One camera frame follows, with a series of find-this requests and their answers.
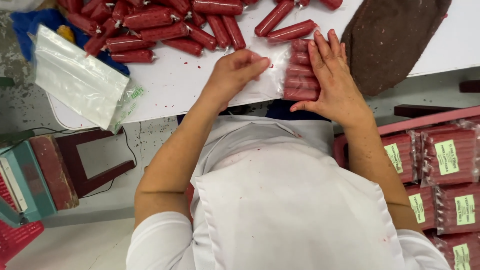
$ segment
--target green printed text on bag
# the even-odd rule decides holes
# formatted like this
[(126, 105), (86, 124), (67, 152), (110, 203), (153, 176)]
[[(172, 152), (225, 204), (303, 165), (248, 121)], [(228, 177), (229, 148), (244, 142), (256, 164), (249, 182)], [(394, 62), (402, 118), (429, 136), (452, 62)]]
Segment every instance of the green printed text on bag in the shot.
[(458, 172), (458, 158), (453, 140), (435, 144), (440, 175)]
[(415, 217), (417, 217), (417, 222), (424, 223), (425, 211), (423, 210), (423, 200), (421, 199), (420, 193), (408, 196), (408, 199), (410, 200), (410, 205), (415, 212)]
[(475, 223), (475, 200), (473, 195), (455, 197), (455, 205), (457, 225)]
[(467, 244), (454, 246), (453, 254), (455, 256), (455, 270), (470, 270), (470, 254)]
[(398, 148), (396, 144), (387, 145), (384, 147), (385, 151), (387, 151), (388, 157), (392, 161), (393, 165), (395, 166), (397, 173), (402, 173), (402, 160), (400, 159), (400, 153), (398, 152)]

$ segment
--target concrete floor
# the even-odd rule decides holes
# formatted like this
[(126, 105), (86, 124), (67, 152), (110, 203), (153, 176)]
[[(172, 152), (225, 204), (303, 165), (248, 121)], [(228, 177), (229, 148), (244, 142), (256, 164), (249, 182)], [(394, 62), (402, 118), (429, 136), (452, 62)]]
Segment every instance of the concrete floor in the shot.
[[(6, 12), (0, 11), (0, 76), (11, 77), (16, 86), (0, 88), (0, 134), (34, 127), (63, 129), (55, 120), (44, 90), (34, 85), (31, 64), (23, 59)], [(480, 79), (480, 67), (408, 78), (376, 97), (367, 97), (379, 125), (402, 118), (393, 115), (399, 104), (469, 107), (480, 104), (480, 94), (460, 94), (458, 83)], [(267, 103), (251, 104), (249, 114), (263, 116)], [(125, 126), (128, 144), (137, 157), (138, 166), (118, 177), (104, 193), (80, 199), (80, 206), (60, 211), (45, 221), (46, 226), (128, 218), (133, 215), (133, 194), (158, 148), (177, 128), (175, 117), (155, 119)], [(79, 152), (87, 177), (102, 172), (107, 166), (132, 159), (125, 144), (125, 135), (118, 135), (80, 145)], [(95, 192), (105, 190), (110, 183)]]

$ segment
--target red plastic crate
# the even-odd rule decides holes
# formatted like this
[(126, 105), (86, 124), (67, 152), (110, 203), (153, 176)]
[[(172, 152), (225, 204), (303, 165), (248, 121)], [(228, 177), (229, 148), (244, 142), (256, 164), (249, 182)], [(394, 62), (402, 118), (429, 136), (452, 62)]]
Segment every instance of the red plastic crate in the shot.
[[(425, 125), (436, 124), (456, 119), (467, 118), (471, 116), (480, 115), (480, 106), (468, 107), (464, 109), (457, 109), (435, 113), (427, 116), (412, 118), (388, 125), (378, 127), (380, 135), (385, 135), (393, 132), (404, 131), (408, 129), (418, 128)], [(344, 147), (347, 144), (345, 135), (340, 135), (335, 138), (333, 142), (333, 158), (341, 168), (346, 167), (346, 157), (344, 155)]]
[[(0, 174), (0, 196), (15, 209), (12, 196)], [(12, 228), (5, 222), (0, 221), (0, 270), (5, 269), (5, 264), (31, 243), (44, 230), (40, 221), (23, 225), (20, 228)]]

